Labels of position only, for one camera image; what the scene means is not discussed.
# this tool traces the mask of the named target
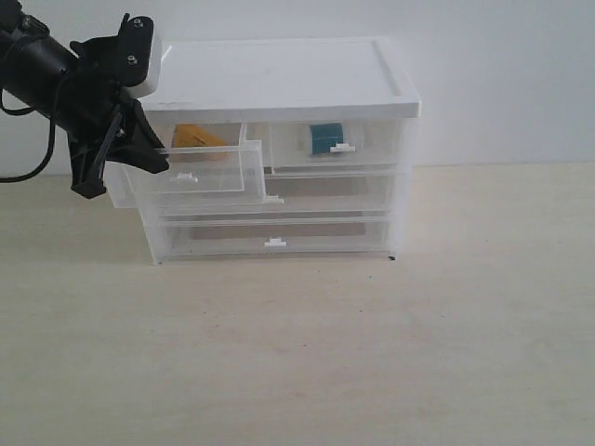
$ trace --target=yellow object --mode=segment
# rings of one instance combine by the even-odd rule
[[[184,147],[220,147],[227,146],[227,143],[218,137],[208,133],[198,125],[179,124],[174,132],[174,148]],[[221,161],[227,157],[225,151],[213,153],[171,153],[169,160],[176,163],[193,163],[197,161]]]

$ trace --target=blue object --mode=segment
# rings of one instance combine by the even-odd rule
[[[343,125],[320,124],[311,125],[312,155],[322,155],[331,152],[337,144],[343,144]]]

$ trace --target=light wooden table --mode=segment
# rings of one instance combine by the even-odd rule
[[[0,188],[0,444],[595,444],[595,165],[420,168],[406,253],[154,267]]]

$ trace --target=plastic drawer organizer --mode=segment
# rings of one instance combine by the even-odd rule
[[[109,164],[105,180],[156,263],[399,254],[419,97],[389,39],[165,44],[143,105],[171,168]],[[227,145],[172,148],[179,124]]]

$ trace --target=white wall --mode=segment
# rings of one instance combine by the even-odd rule
[[[422,98],[418,164],[595,161],[591,0],[29,0],[62,43],[124,12],[165,39],[394,34]],[[46,122],[0,118],[0,172],[41,159]],[[48,173],[69,172],[60,136]]]

